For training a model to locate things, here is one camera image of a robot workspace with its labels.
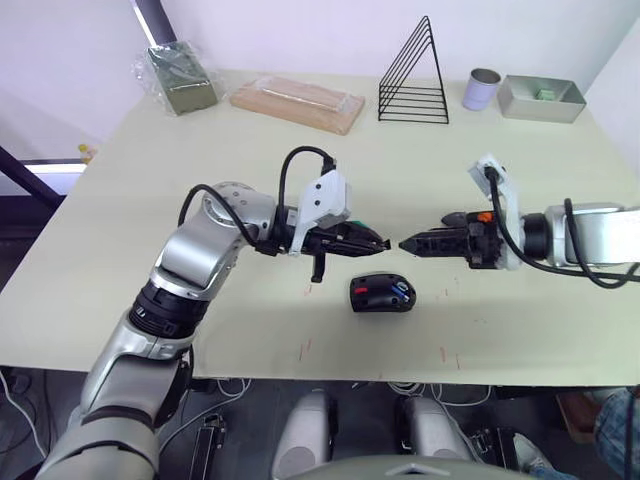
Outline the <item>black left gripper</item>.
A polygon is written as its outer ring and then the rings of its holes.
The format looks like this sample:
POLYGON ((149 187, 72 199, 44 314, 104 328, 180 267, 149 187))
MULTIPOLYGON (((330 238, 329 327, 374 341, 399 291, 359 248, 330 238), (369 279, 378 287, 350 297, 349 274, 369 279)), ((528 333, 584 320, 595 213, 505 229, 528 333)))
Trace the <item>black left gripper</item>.
POLYGON ((313 258, 311 282, 321 283, 325 273, 326 255, 348 257, 371 256, 391 249, 391 242, 359 221, 342 222, 328 229, 315 227, 305 236, 301 253, 313 258))

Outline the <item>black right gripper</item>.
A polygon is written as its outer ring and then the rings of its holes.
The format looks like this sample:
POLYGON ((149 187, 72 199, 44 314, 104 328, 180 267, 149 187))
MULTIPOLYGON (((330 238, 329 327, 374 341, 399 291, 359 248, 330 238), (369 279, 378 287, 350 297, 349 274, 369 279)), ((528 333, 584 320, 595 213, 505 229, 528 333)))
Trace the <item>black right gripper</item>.
POLYGON ((441 223, 447 227, 417 233, 399 248, 421 258, 466 258, 471 269, 505 268, 505 242, 493 211, 452 212, 441 223))

